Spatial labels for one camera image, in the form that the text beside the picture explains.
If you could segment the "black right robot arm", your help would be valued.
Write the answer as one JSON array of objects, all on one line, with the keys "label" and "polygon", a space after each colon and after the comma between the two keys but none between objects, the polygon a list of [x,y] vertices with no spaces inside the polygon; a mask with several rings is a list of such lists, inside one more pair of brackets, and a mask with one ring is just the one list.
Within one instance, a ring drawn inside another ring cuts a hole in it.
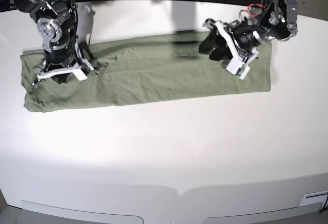
[{"label": "black right robot arm", "polygon": [[64,83],[70,74],[79,81],[92,71],[77,43],[78,14],[74,0],[13,0],[17,10],[28,13],[42,38],[44,57],[32,86],[47,79]]}]

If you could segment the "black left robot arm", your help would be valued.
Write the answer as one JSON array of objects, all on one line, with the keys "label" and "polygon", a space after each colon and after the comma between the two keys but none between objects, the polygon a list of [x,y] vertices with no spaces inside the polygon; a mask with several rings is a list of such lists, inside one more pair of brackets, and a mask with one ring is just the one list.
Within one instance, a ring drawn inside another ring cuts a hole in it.
[{"label": "black left robot arm", "polygon": [[212,60],[237,56],[248,64],[256,56],[256,47],[274,39],[289,40],[298,32],[296,0],[261,0],[259,4],[250,4],[246,13],[230,23],[208,18],[204,26],[210,32],[198,52]]}]

